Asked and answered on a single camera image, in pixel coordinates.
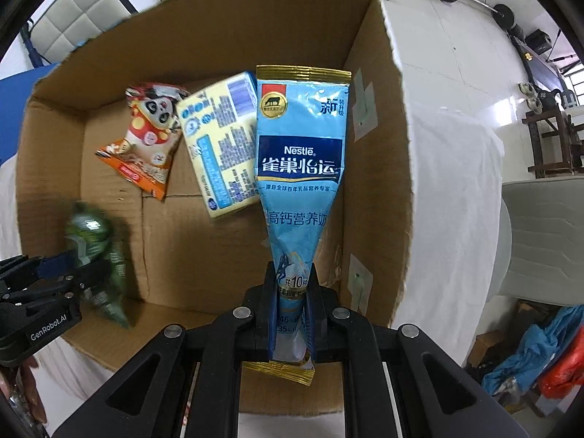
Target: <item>cow silhouette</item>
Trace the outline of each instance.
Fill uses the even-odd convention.
[[[280,104],[280,98],[279,97],[270,97],[266,103],[264,104],[264,106],[268,106],[268,105],[279,105]]]

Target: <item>blue milk powder packet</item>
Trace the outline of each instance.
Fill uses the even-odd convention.
[[[299,328],[316,247],[345,168],[351,73],[258,66],[256,182],[278,282],[273,359],[307,359]]]

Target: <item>white tile floor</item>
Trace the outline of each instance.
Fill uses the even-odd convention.
[[[503,141],[503,182],[533,179],[518,54],[489,12],[459,0],[389,0],[385,9],[412,101],[448,107],[491,126]]]

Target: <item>red label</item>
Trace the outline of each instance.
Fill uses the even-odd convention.
[[[137,181],[140,179],[139,174],[134,173],[130,168],[128,168],[127,166],[124,165],[120,165],[120,171],[122,173],[124,173],[127,177],[129,177],[130,179],[133,179],[134,181]]]
[[[262,97],[268,92],[279,92],[286,95],[286,84],[262,84]]]

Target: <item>barcode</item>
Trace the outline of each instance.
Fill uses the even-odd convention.
[[[237,116],[247,115],[248,113],[256,111],[252,96],[249,93],[247,81],[244,78],[227,84],[227,88],[229,89]]]

